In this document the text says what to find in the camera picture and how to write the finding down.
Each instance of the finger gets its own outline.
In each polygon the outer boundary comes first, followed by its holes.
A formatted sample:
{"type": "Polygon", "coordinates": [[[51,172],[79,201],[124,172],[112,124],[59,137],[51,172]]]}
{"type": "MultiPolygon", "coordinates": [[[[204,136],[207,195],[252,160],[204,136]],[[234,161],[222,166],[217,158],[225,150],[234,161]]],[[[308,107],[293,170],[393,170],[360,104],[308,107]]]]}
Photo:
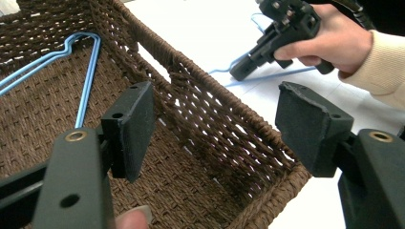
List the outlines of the finger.
{"type": "Polygon", "coordinates": [[[315,55],[303,56],[298,58],[298,60],[305,66],[317,66],[322,62],[321,58],[315,55]]]}
{"type": "Polygon", "coordinates": [[[117,229],[147,229],[146,216],[141,211],[132,211],[116,219],[117,229]]]}
{"type": "Polygon", "coordinates": [[[278,60],[290,60],[308,55],[316,55],[316,43],[313,40],[297,41],[276,50],[274,58],[278,60]]]}

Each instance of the basket weave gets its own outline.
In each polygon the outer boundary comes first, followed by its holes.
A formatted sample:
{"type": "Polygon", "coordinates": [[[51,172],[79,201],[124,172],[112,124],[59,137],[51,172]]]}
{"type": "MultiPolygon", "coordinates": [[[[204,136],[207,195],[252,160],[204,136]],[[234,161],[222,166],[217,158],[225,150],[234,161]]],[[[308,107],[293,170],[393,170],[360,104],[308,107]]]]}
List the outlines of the basket weave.
{"type": "MultiPolygon", "coordinates": [[[[140,178],[112,179],[116,215],[148,204],[151,228],[267,228],[308,181],[277,131],[118,0],[17,2],[20,12],[0,17],[1,78],[92,31],[102,49],[84,126],[96,127],[129,85],[154,85],[157,128],[140,178]]],[[[72,55],[0,98],[0,177],[49,158],[55,137],[74,127],[92,43],[77,42],[72,55]]]]}

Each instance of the fingernail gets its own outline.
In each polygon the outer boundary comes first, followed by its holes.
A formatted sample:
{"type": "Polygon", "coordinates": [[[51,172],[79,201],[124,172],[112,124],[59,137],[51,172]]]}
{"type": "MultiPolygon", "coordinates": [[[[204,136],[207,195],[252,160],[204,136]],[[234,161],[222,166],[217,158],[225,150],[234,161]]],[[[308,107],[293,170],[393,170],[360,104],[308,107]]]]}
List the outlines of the fingernail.
{"type": "Polygon", "coordinates": [[[143,205],[140,207],[133,208],[133,209],[129,210],[127,213],[133,212],[133,211],[142,212],[146,216],[146,220],[147,220],[148,224],[150,224],[152,222],[152,219],[153,219],[152,210],[148,205],[143,205]]]}

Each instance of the hand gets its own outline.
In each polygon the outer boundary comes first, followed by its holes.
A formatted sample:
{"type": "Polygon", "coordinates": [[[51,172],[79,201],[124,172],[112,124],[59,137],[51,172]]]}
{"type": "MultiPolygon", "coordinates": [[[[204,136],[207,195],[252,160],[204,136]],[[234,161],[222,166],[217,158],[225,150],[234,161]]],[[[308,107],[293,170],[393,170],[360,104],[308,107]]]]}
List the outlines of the hand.
{"type": "Polygon", "coordinates": [[[347,74],[355,73],[366,60],[373,45],[373,35],[333,5],[312,5],[321,17],[321,28],[313,39],[294,42],[278,49],[278,60],[298,58],[304,65],[314,66],[321,58],[347,74]]]}

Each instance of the metal screw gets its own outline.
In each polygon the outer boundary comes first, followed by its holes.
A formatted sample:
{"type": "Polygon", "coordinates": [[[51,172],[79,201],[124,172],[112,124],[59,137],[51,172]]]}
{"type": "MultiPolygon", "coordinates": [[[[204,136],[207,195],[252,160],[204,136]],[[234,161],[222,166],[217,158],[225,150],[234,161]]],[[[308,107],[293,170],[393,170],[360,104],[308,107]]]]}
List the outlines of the metal screw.
{"type": "Polygon", "coordinates": [[[75,131],[65,136],[66,141],[79,141],[87,136],[87,132],[75,131]]]}
{"type": "Polygon", "coordinates": [[[278,2],[273,3],[273,8],[279,9],[279,8],[280,8],[280,4],[279,4],[278,2]]]}
{"type": "Polygon", "coordinates": [[[382,141],[382,142],[390,143],[390,142],[394,141],[394,139],[390,135],[387,135],[382,132],[370,132],[369,135],[370,135],[370,137],[374,138],[375,140],[382,141]]]}

